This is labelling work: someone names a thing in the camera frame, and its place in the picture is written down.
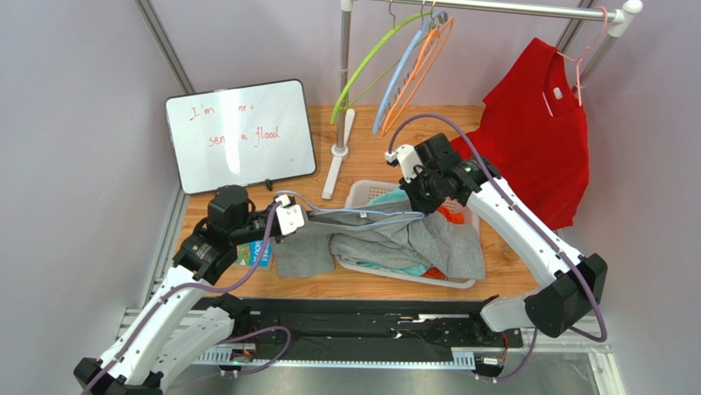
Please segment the light blue wire hanger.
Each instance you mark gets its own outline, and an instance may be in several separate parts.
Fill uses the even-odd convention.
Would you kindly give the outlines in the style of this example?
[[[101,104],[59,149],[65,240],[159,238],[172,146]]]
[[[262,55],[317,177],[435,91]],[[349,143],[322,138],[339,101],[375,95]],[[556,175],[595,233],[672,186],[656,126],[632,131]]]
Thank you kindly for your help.
[[[301,193],[297,193],[292,190],[281,190],[274,192],[274,199],[286,196],[289,199],[298,198],[302,203],[308,208],[307,217],[325,217],[328,214],[343,214],[356,216],[362,220],[359,225],[354,225],[355,228],[359,229],[374,229],[389,225],[404,225],[412,222],[422,221],[425,219],[426,214],[417,211],[378,211],[378,210],[368,210],[363,208],[321,208],[313,205],[306,197]]]

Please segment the grey t shirt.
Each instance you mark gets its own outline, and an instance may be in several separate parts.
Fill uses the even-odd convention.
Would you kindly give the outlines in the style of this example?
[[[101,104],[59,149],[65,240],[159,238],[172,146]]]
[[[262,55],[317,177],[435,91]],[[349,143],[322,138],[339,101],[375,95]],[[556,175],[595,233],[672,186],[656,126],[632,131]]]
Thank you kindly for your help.
[[[407,199],[361,207],[385,212],[411,211]],[[485,279],[485,262],[475,229],[448,223],[438,212],[422,221],[359,229],[356,216],[328,214],[309,218],[294,234],[274,244],[279,277],[313,277],[332,272],[338,260],[377,263],[391,268],[423,264],[447,277]]]

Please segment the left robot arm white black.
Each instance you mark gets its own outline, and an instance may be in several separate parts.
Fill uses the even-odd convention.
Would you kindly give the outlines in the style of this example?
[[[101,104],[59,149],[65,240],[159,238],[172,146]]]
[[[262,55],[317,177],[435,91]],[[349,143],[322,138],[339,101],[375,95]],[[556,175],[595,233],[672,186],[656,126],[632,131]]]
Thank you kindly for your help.
[[[131,326],[97,358],[74,369],[84,394],[163,394],[214,345],[251,337],[250,309],[233,296],[258,270],[262,256],[236,282],[216,283],[238,258],[241,245],[295,233],[305,211],[289,194],[257,210],[239,185],[218,188],[207,214],[180,245],[172,266]]]

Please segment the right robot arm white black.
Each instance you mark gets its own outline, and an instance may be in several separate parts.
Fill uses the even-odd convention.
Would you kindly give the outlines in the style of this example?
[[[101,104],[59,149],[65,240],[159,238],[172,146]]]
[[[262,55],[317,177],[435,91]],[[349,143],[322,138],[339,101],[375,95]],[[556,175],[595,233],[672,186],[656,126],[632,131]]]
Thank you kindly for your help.
[[[430,214],[447,200],[459,203],[496,230],[535,278],[533,291],[485,302],[480,318],[490,331],[527,327],[557,338],[574,331],[585,315],[601,314],[606,261],[596,253],[586,257],[558,237],[478,153],[461,158],[439,133],[415,146],[391,146],[384,156],[400,168],[400,187],[413,211]]]

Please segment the teal t shirt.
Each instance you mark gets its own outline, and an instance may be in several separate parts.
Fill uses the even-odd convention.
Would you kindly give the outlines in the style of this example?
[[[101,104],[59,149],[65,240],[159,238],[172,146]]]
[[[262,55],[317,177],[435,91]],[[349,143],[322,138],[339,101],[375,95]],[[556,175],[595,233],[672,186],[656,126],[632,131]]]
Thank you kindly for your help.
[[[407,198],[407,195],[404,191],[402,191],[399,188],[393,189],[391,192],[387,192],[383,195],[380,195],[378,197],[373,198],[372,200],[369,201],[369,205],[374,205],[374,204],[379,204],[379,203],[385,203],[385,202],[395,202],[398,200],[403,200],[404,198]],[[423,264],[412,264],[409,267],[401,267],[401,268],[391,268],[391,267],[386,267],[384,265],[380,265],[377,263],[365,263],[365,262],[358,262],[358,266],[361,267],[368,267],[372,268],[375,270],[384,270],[384,271],[390,271],[390,272],[396,272],[408,276],[415,276],[415,277],[420,277],[423,276],[428,270],[429,267],[426,267]]]

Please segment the orange t shirt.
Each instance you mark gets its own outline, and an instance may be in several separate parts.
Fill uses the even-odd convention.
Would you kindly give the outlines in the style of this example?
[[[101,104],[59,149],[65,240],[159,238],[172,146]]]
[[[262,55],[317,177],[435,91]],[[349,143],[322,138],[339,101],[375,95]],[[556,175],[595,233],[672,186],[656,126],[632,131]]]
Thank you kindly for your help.
[[[438,209],[438,213],[440,213],[447,220],[448,223],[452,223],[452,224],[456,224],[456,225],[464,225],[465,224],[465,218],[464,218],[463,214],[450,211],[447,207],[440,207]],[[429,279],[440,280],[440,281],[445,281],[448,279],[448,277],[437,267],[431,267],[421,276],[425,277],[425,278],[429,278]]]

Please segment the red t shirt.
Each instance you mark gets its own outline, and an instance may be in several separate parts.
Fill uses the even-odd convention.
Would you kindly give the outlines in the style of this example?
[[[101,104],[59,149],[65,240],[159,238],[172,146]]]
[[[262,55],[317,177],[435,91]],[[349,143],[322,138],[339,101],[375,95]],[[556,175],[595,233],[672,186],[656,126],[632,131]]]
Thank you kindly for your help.
[[[589,185],[587,115],[558,49],[535,38],[483,99],[468,137],[549,228],[573,225]]]

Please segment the green hanger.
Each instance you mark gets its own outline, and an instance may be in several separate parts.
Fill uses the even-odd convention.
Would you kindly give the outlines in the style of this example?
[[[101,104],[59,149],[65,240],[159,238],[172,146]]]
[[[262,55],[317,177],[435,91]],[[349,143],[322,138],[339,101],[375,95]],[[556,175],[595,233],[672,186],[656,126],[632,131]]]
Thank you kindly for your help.
[[[358,77],[366,69],[368,63],[377,55],[379,50],[382,49],[388,43],[388,41],[405,26],[420,19],[422,16],[429,15],[428,12],[417,12],[410,15],[403,21],[395,23],[392,28],[379,41],[377,41],[374,47],[364,56],[357,68],[352,73],[349,73],[352,11],[352,1],[341,1],[340,90],[336,102],[333,105],[329,119],[329,123],[331,125],[336,124],[340,113],[348,110],[353,104],[353,101],[349,101],[351,88],[356,83]]]

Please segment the blue treehouse book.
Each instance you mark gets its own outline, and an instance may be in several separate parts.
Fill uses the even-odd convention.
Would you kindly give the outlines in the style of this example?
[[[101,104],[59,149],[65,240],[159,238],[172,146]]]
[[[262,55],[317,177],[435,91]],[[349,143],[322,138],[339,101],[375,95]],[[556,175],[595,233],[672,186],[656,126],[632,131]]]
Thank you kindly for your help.
[[[261,257],[258,269],[269,271],[272,266],[272,247],[270,245],[263,247],[262,241],[240,244],[237,247],[237,258],[234,264],[238,267],[250,267],[258,257]]]

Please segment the white plastic laundry basket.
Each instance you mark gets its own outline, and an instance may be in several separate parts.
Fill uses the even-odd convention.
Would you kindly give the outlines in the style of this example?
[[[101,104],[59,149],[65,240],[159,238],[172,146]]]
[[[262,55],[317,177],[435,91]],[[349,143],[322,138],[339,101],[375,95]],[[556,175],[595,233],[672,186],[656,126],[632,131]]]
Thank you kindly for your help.
[[[350,188],[350,192],[346,199],[346,208],[364,206],[368,204],[370,200],[383,196],[386,193],[390,193],[396,188],[398,188],[397,184],[371,180],[359,180],[355,182]],[[458,202],[452,200],[446,200],[443,204],[443,207],[446,210],[449,210],[452,214],[462,215],[464,225],[471,225],[476,231],[477,238],[480,238],[480,219],[477,214],[473,214],[467,207],[463,207]],[[448,277],[440,279],[427,276],[413,276],[409,274],[393,272],[392,270],[384,269],[381,267],[367,267],[359,265],[355,262],[344,260],[338,260],[337,263],[341,267],[355,272],[363,272],[366,274],[394,278],[403,281],[413,281],[432,286],[443,286],[455,289],[468,289],[476,283],[476,280],[474,279],[457,279]]]

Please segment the white dry-erase board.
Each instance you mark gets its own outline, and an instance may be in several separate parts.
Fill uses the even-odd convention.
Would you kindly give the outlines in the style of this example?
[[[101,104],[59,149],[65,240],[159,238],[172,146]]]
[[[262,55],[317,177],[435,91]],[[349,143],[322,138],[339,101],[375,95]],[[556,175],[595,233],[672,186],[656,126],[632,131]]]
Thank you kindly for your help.
[[[318,168],[298,79],[170,97],[165,114],[186,194],[306,176]]]

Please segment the metal clothes rack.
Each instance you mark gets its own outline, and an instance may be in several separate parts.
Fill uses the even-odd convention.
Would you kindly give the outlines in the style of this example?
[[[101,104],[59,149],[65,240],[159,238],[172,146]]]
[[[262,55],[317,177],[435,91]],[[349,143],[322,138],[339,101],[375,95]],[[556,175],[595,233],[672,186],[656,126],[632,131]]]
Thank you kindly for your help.
[[[433,5],[441,7],[465,9],[471,11],[498,12],[515,15],[542,16],[566,19],[568,24],[563,29],[556,47],[561,52],[566,52],[571,47],[577,34],[585,21],[605,22],[602,30],[606,36],[599,48],[594,52],[591,60],[584,69],[577,70],[577,86],[583,87],[591,78],[602,59],[610,52],[625,31],[630,27],[634,18],[643,10],[641,1],[626,1],[620,9],[611,11],[597,11],[595,1],[581,1],[576,7],[557,7],[527,3],[514,3],[502,1],[434,1]],[[332,110],[331,124],[337,126],[336,142],[331,148],[331,164],[327,172],[325,184],[321,192],[321,198],[330,200],[334,197],[336,186],[340,178],[341,167],[347,159],[350,151],[347,138],[352,131],[355,120],[355,111],[348,102],[350,87],[355,83],[356,75],[349,75],[351,17],[353,10],[352,1],[341,1],[341,44],[340,44],[340,92],[337,102]]]

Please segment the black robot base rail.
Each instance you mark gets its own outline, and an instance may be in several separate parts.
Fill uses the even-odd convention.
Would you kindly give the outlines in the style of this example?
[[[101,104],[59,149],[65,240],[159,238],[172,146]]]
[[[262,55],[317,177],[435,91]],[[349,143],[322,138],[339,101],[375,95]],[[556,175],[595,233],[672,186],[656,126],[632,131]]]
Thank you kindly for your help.
[[[525,341],[519,329],[493,332],[481,302],[421,300],[245,299],[248,317],[224,345],[221,366],[261,365],[469,369],[498,375]]]

